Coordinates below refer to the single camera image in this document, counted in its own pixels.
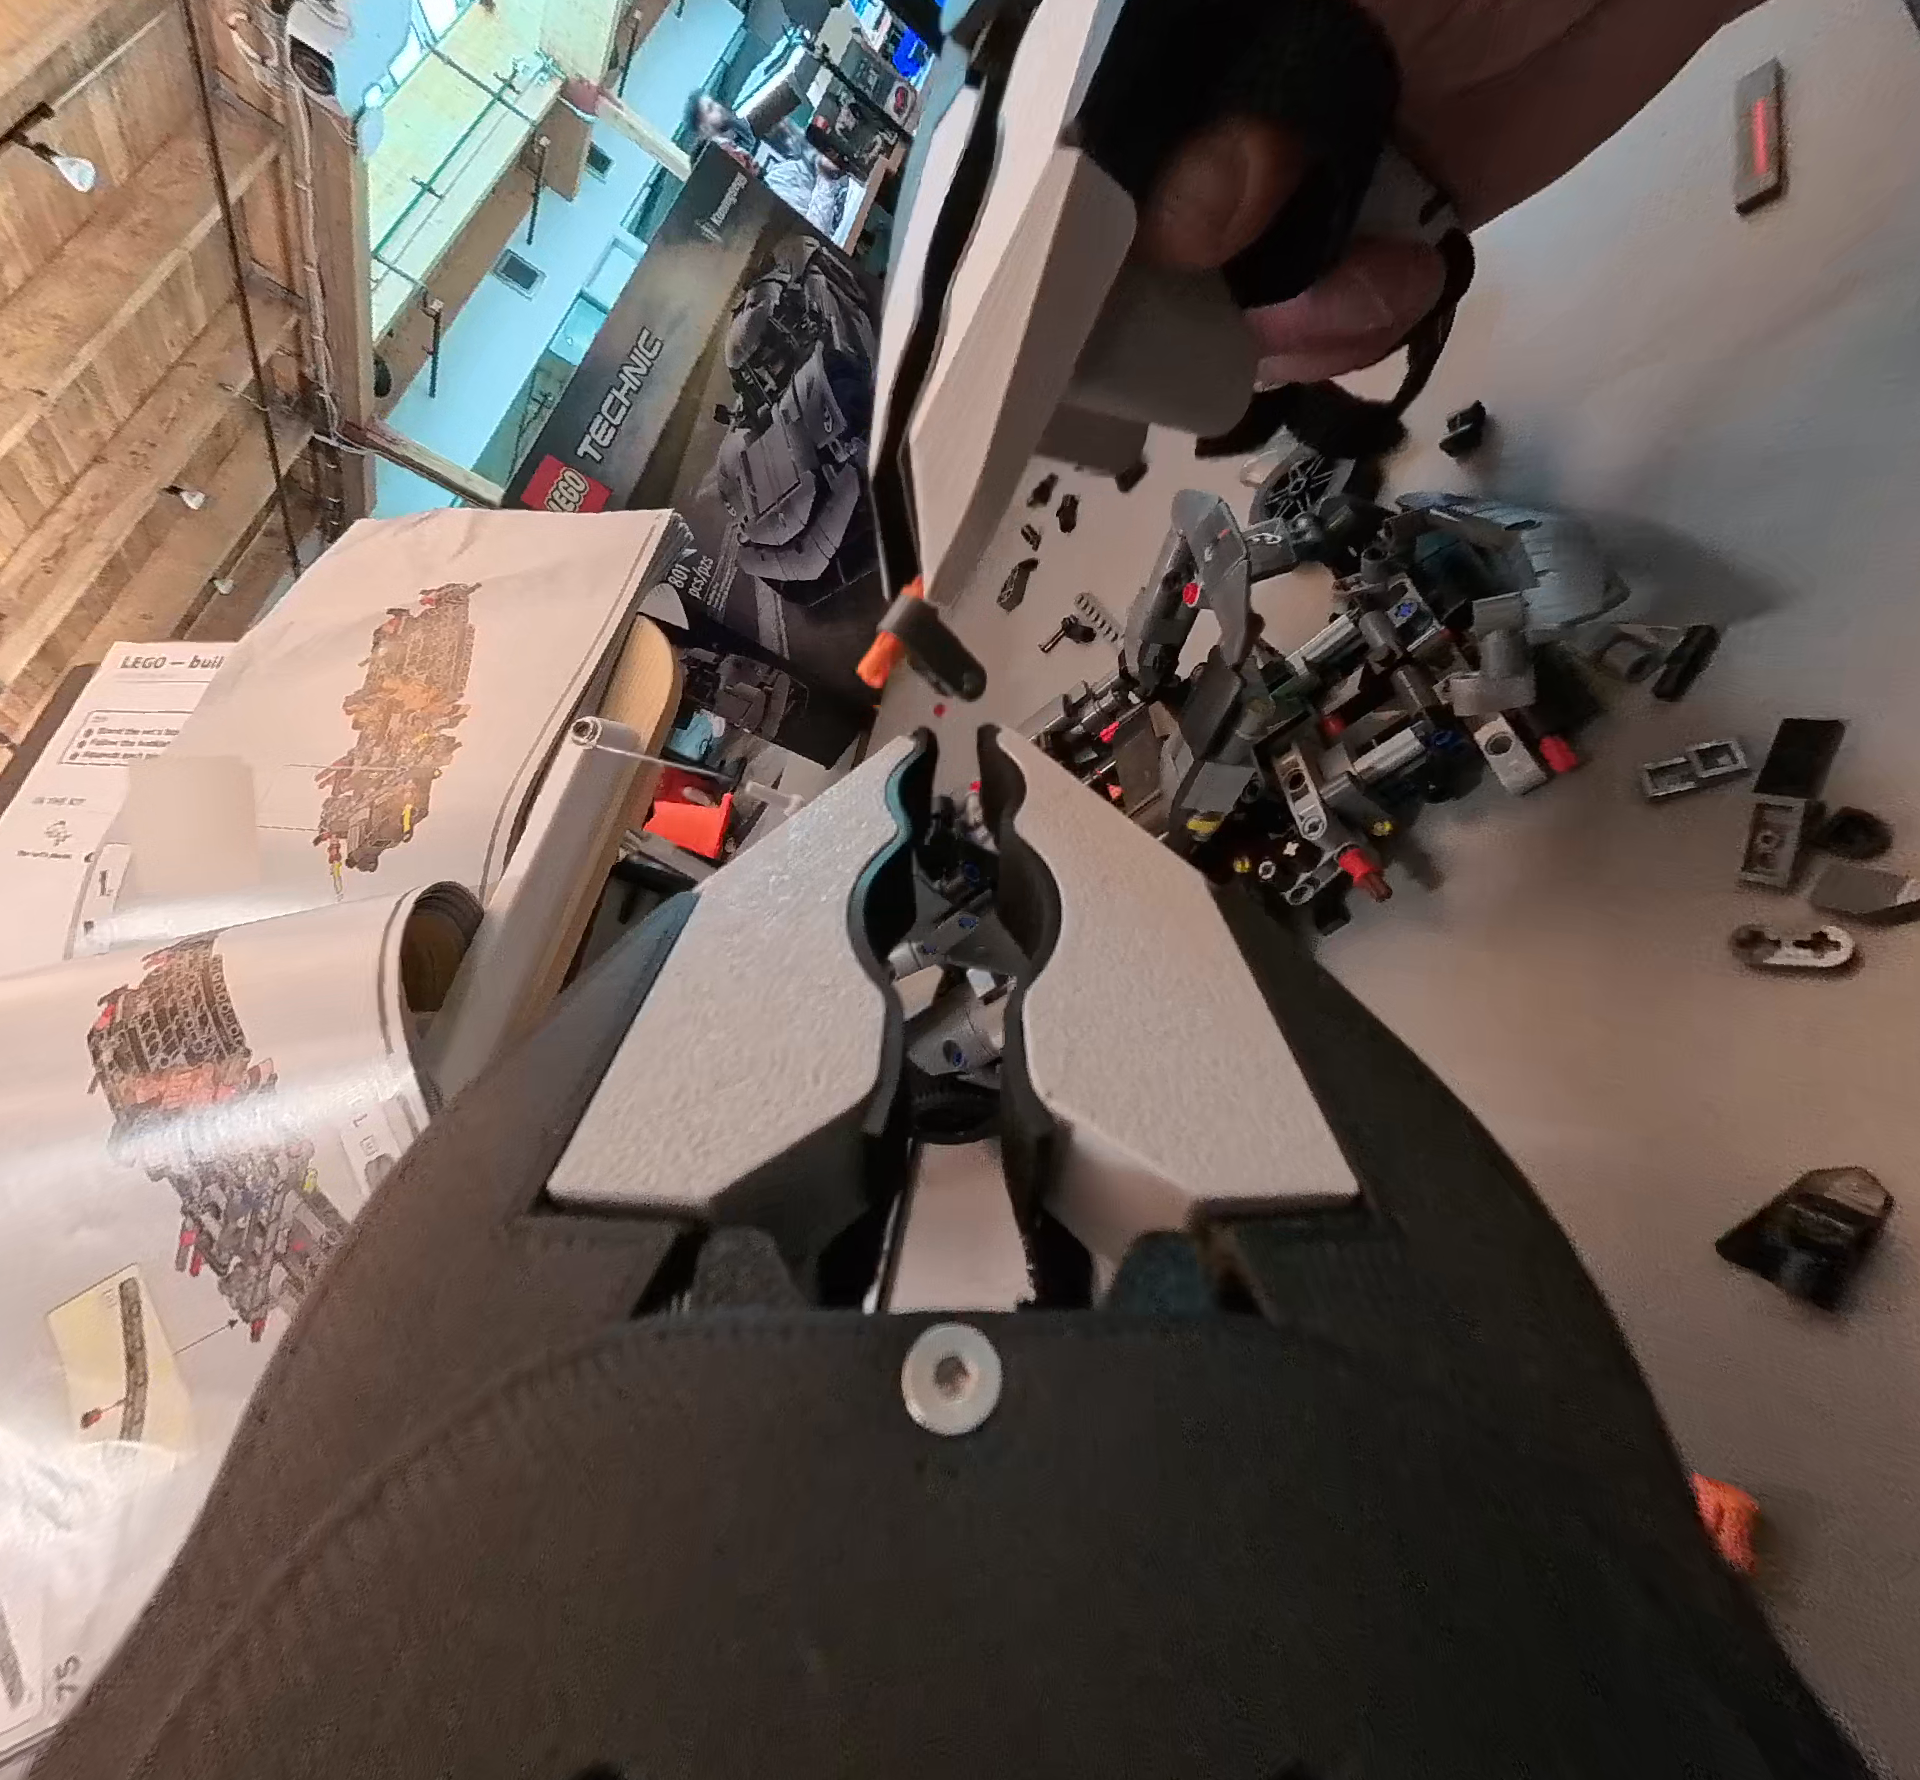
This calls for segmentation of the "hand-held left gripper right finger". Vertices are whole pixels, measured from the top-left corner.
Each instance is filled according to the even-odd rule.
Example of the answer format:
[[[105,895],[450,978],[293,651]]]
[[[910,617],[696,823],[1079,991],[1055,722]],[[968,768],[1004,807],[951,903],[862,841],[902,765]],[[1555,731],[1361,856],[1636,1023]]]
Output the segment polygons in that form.
[[[981,728],[1020,1137],[1079,1241],[1340,1212],[1360,1183],[1212,885],[1033,739]]]

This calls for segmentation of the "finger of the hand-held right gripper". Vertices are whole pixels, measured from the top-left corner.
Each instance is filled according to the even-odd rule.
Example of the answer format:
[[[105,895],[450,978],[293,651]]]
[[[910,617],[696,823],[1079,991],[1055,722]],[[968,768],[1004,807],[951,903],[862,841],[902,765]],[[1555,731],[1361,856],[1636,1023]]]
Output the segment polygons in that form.
[[[1256,390],[1222,279],[1136,258],[1156,151],[1189,134],[1147,108],[1198,99],[1202,0],[945,0],[942,29],[941,95],[977,83],[981,112],[948,199],[971,232],[904,424],[926,598],[962,596],[1035,456],[1124,471],[1155,424],[1221,435]]]
[[[956,83],[941,115],[926,121],[899,192],[897,238],[881,302],[871,489],[881,596],[894,598],[920,572],[916,513],[904,475],[904,424],[926,390],[951,271],[971,232],[971,209],[948,209],[968,157],[981,88]]]

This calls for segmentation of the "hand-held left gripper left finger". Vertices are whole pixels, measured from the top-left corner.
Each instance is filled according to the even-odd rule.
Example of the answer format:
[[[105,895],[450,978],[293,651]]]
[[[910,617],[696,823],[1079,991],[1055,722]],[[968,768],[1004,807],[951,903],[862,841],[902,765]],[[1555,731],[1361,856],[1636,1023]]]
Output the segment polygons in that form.
[[[712,877],[547,1180],[552,1206],[842,1234],[897,1163],[891,955],[933,737],[897,737]]]

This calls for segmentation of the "grey lego car model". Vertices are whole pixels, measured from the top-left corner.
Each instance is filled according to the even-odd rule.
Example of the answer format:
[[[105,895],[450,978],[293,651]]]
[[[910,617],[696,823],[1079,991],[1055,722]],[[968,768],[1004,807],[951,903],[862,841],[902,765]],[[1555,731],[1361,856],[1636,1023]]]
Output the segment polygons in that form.
[[[1535,502],[1377,501],[1347,534],[1181,491],[1115,669],[1023,734],[1214,882],[1331,933],[1390,900],[1426,807],[1578,765],[1571,638],[1627,598],[1594,530]]]

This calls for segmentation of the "orange lego axle piece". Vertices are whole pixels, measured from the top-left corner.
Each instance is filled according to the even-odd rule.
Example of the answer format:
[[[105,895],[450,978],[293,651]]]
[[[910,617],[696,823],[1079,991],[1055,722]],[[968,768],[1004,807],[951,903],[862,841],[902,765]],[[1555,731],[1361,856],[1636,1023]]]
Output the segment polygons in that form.
[[[865,687],[881,693],[902,664],[961,703],[977,703],[985,693],[985,669],[926,601],[922,575],[907,582],[881,617],[871,648],[855,664],[855,676]]]

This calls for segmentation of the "lego instruction booklet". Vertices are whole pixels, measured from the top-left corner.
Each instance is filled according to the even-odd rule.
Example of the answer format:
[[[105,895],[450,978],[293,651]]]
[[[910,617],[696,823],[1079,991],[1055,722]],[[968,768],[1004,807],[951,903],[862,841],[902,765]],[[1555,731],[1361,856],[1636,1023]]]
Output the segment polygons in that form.
[[[134,765],[59,966],[2,978],[2,1774],[153,1599],[356,1216],[672,517],[368,521]]]

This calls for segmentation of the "black lego wheel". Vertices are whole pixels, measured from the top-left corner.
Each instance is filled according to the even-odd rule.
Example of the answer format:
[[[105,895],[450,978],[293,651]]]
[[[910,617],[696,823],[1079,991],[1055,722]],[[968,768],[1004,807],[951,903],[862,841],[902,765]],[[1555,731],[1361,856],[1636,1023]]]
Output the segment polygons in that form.
[[[1370,456],[1325,456],[1293,448],[1263,475],[1249,526],[1282,523],[1289,534],[1347,534],[1379,501],[1383,465]]]

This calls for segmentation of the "black lego set box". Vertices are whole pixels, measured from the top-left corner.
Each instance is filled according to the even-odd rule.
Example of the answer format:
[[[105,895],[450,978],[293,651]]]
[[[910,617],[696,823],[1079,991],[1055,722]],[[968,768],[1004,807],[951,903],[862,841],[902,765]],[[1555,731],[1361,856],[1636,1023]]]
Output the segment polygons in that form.
[[[507,481],[537,514],[675,514],[690,706],[818,765],[874,728],[877,316],[877,279],[708,148]]]

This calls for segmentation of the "grey lego slope tile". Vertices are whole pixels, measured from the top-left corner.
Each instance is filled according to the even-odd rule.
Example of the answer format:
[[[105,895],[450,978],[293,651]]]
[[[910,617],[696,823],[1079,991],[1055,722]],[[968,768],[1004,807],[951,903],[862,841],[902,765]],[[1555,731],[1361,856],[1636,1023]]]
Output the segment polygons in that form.
[[[1825,822],[1825,802],[1756,793],[1747,812],[1739,885],[1772,894],[1796,891],[1809,838]]]

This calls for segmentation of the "black curved lego piece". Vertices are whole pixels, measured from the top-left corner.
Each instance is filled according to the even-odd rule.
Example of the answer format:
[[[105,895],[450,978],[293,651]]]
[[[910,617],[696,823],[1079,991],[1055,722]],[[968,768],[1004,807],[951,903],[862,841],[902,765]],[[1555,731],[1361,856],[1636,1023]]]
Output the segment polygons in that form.
[[[1715,1254],[1781,1294],[1838,1313],[1893,1216],[1893,1195],[1864,1167],[1820,1167],[1715,1241]]]

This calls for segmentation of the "dark flat lego tile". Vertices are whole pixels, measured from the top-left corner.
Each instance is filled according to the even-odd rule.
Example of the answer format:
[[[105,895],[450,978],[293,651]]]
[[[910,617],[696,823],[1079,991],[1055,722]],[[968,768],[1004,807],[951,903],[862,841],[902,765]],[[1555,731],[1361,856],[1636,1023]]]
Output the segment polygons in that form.
[[[1838,716],[1783,716],[1756,774],[1756,797],[1820,804],[1844,734]]]

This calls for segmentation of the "dark grey lego wedge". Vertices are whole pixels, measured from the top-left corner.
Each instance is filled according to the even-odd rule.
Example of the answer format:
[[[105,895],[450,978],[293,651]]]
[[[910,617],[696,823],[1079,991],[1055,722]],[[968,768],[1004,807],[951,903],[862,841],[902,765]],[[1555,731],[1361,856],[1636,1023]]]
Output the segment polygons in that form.
[[[1918,877],[1862,862],[1828,862],[1809,885],[1809,908],[1856,926],[1915,926]]]

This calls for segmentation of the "small orange lego pin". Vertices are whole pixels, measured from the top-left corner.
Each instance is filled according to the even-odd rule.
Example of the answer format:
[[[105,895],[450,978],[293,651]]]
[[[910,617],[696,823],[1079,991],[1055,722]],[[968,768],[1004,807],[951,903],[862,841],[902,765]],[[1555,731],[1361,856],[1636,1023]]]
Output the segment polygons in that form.
[[[1762,1507],[1740,1485],[1691,1475],[1691,1499],[1717,1559],[1739,1576],[1759,1573]]]

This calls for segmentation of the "grey tile with red stripe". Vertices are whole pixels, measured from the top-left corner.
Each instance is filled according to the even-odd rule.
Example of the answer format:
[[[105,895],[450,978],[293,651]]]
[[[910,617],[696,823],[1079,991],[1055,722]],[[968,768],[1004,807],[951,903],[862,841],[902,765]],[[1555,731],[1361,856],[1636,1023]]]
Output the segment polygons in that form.
[[[1750,69],[1734,88],[1734,211],[1750,218],[1788,192],[1788,72],[1779,59]]]

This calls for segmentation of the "white printed sheet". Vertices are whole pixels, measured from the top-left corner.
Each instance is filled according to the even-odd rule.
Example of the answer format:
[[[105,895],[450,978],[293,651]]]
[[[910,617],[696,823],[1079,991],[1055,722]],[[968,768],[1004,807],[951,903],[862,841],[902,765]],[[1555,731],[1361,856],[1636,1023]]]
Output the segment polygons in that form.
[[[59,966],[102,920],[119,872],[96,872],[137,763],[163,758],[235,643],[116,643],[56,692],[2,774],[2,978]]]

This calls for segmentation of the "dark grey lego frame plate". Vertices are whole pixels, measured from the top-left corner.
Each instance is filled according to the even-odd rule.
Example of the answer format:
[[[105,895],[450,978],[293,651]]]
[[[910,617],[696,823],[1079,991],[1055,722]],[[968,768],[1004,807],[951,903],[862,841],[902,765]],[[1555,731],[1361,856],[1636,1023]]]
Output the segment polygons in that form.
[[[1648,804],[1669,804],[1708,786],[1740,783],[1752,774],[1739,739],[1702,739],[1679,750],[1666,760],[1640,765],[1640,789]]]

